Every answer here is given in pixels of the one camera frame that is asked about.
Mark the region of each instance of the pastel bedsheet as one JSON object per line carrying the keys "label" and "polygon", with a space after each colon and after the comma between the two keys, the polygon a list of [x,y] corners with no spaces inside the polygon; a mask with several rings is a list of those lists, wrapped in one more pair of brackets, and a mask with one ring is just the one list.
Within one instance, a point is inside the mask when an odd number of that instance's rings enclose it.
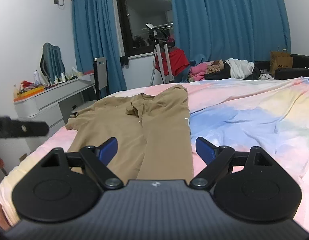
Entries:
{"label": "pastel bedsheet", "polygon": [[[133,96],[157,95],[173,84],[119,92]],[[204,137],[216,146],[248,151],[263,147],[300,185],[303,198],[295,221],[309,231],[309,79],[199,81],[184,84],[189,94],[194,176],[206,165],[195,152],[195,140]],[[27,157],[0,185],[0,202],[11,224],[18,221],[11,190],[54,147],[67,150],[76,131],[61,128]]]}

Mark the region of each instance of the drawer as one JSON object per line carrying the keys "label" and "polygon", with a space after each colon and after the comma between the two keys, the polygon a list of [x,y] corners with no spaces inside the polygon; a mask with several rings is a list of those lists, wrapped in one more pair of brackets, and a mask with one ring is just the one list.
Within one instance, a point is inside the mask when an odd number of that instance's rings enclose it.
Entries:
{"label": "drawer", "polygon": [[69,95],[74,95],[94,84],[94,79],[91,81],[85,81],[80,79],[75,79],[69,81],[55,88],[51,88],[46,92],[35,97],[38,109],[43,109],[53,103],[60,102],[69,97]]}
{"label": "drawer", "polygon": [[62,113],[59,107],[59,104],[56,103],[51,107],[45,108],[40,111],[34,118],[33,121],[44,121],[49,127],[53,126],[60,120],[62,120]]}
{"label": "drawer", "polygon": [[48,135],[45,137],[45,141],[48,140],[50,137],[52,137],[56,132],[58,132],[60,130],[61,127],[64,127],[64,126],[65,126],[64,121],[60,120],[54,126],[50,127],[50,131],[49,131]]}
{"label": "drawer", "polygon": [[17,101],[14,103],[14,106],[19,118],[31,117],[39,113],[34,97],[23,101]]}

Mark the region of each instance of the windowsill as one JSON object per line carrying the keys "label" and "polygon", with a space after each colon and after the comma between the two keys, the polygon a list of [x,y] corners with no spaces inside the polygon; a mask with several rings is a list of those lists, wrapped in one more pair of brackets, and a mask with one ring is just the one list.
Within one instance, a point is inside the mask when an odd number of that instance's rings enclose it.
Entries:
{"label": "windowsill", "polygon": [[128,57],[128,59],[134,59],[134,58],[139,58],[139,57],[147,57],[147,56],[151,56],[151,55],[153,55],[153,52],[130,56],[130,57]]}

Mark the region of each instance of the white dresser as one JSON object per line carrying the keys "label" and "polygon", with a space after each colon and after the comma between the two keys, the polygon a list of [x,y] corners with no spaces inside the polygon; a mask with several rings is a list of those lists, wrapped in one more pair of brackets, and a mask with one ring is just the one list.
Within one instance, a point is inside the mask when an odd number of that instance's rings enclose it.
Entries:
{"label": "white dresser", "polygon": [[81,92],[94,84],[92,73],[14,102],[19,119],[44,121],[49,126],[50,132],[47,136],[26,139],[31,152],[65,125],[73,107],[83,103]]}

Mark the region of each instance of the red clothing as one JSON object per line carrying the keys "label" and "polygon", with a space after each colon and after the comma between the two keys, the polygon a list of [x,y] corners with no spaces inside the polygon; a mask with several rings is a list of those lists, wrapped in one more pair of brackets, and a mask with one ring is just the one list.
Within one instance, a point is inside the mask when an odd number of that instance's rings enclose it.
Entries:
{"label": "red clothing", "polygon": [[[166,54],[162,52],[161,56],[162,56],[164,75],[168,76],[169,72],[168,72]],[[177,76],[190,64],[182,49],[176,49],[176,50],[173,50],[172,52],[169,52],[169,57],[170,57],[171,71],[172,71],[173,76]],[[160,71],[160,68],[158,65],[158,58],[157,58],[155,68]]]}

